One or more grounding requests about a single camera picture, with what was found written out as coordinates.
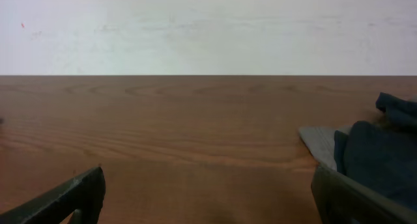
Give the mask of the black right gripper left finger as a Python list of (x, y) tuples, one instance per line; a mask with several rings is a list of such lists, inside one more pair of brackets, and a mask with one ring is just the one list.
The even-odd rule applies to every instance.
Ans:
[(98, 222), (106, 194), (101, 167), (93, 167), (22, 205), (1, 214), (1, 223)]

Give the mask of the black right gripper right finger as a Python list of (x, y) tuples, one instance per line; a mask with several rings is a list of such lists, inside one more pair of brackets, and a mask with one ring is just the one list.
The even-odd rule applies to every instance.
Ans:
[(416, 223), (416, 212), (325, 165), (318, 165), (311, 191), (323, 223)]

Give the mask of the navy blue shorts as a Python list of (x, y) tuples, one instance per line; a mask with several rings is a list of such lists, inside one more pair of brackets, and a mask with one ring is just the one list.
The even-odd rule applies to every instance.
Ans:
[(335, 131), (337, 172), (416, 210), (416, 101), (382, 92), (375, 106), (384, 114), (380, 122)]

